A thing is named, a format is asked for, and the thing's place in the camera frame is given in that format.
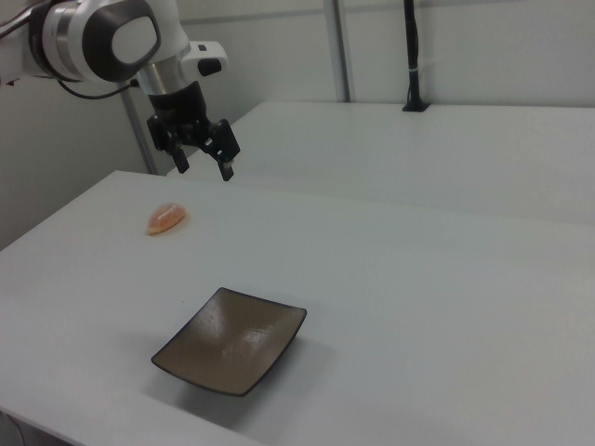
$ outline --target table surface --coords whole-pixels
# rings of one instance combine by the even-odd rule
[[[144,234],[184,203],[185,223]],[[114,173],[0,253],[0,409],[74,444],[595,438],[595,227]],[[151,356],[220,287],[306,308],[244,398]]]
[[[233,183],[595,224],[595,109],[268,102],[233,125]],[[197,152],[171,177],[221,181]]]

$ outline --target black cable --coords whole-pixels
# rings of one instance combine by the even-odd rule
[[[29,18],[25,19],[21,23],[16,23],[16,24],[12,25],[6,31],[3,31],[3,32],[0,33],[0,39],[4,39],[7,35],[9,35],[10,33],[14,32],[14,31],[16,31],[18,28],[20,28],[21,26],[23,26],[23,25],[25,25],[27,23],[29,23]]]
[[[11,21],[18,19],[20,16],[22,16],[25,12],[27,12],[29,9],[31,9],[32,7],[34,7],[35,5],[39,5],[39,3],[33,3],[32,5],[28,5],[27,7],[25,7],[19,14],[17,14],[15,17],[13,17],[10,20],[6,20],[3,21],[2,23],[0,23],[0,28],[3,26],[7,26]]]
[[[76,96],[80,99],[89,99],[89,100],[97,100],[97,99],[107,99],[107,98],[111,98],[115,95],[119,95],[120,93],[122,93],[123,91],[126,91],[128,88],[131,87],[131,85],[127,85],[127,86],[123,86],[122,88],[118,88],[117,90],[113,91],[112,93],[107,93],[105,95],[99,95],[99,96],[88,96],[88,95],[83,95],[81,93],[78,93],[72,89],[70,89],[66,84],[64,84],[60,79],[57,79],[59,86],[61,86],[62,88],[64,88],[66,91],[68,91],[71,95]]]

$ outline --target brown ceramic plate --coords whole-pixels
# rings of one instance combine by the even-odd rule
[[[219,288],[152,363],[188,383],[242,397],[283,355],[306,314]]]

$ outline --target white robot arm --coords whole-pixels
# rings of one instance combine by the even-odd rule
[[[240,149],[226,120],[207,119],[198,81],[227,64],[217,42],[189,41],[176,0],[43,0],[0,25],[0,85],[23,75],[63,85],[136,77],[155,109],[148,124],[156,148],[183,173],[181,145],[199,147],[226,181]]]

